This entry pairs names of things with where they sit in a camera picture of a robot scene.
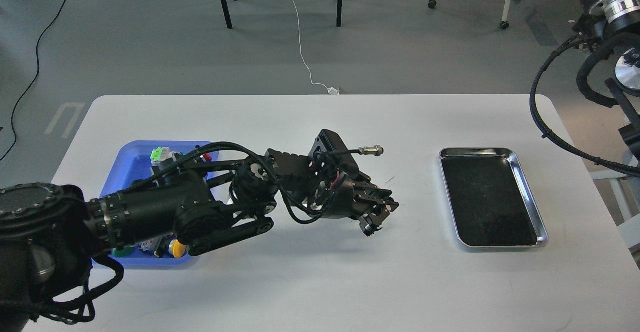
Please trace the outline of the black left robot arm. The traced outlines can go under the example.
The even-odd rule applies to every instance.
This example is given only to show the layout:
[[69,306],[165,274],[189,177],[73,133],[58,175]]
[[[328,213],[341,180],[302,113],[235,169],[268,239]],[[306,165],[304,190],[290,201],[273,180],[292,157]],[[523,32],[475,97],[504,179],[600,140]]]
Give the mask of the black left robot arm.
[[354,155],[379,157],[379,145],[348,149],[323,129],[308,155],[264,155],[213,142],[165,159],[151,177],[98,199],[74,185],[46,182],[1,190],[1,330],[20,332],[46,318],[75,325],[96,316],[94,300],[124,278],[110,257],[173,234],[191,256],[269,232],[282,201],[301,225],[347,218],[371,236],[399,203],[376,186]]

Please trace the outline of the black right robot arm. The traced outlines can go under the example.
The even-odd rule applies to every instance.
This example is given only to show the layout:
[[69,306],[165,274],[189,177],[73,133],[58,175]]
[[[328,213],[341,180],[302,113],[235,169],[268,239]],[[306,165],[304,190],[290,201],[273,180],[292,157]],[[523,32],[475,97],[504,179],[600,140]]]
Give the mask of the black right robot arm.
[[[583,13],[573,27],[574,35],[562,43],[546,59],[535,76],[529,95],[529,108],[535,125],[548,139],[570,154],[608,168],[617,173],[638,177],[638,166],[608,161],[579,150],[563,140],[544,122],[537,107],[538,84],[548,67],[558,56],[577,47],[586,47],[590,54],[578,69],[576,86],[588,101],[606,108],[619,107],[628,124],[619,134],[631,155],[639,157],[639,112],[630,97],[639,96],[639,0],[579,0]],[[589,84],[589,77],[599,63],[614,57],[615,67],[606,79],[607,94],[597,92]]]

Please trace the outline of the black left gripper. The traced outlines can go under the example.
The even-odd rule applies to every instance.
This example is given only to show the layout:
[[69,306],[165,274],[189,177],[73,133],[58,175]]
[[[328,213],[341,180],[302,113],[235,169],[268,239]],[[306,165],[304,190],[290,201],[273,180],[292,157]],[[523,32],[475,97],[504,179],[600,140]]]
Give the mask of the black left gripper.
[[306,204],[309,216],[358,221],[367,237],[380,231],[385,217],[400,204],[393,199],[393,191],[371,182],[359,168],[355,155],[382,154],[381,145],[349,148],[338,133],[321,130],[301,163],[300,201]]

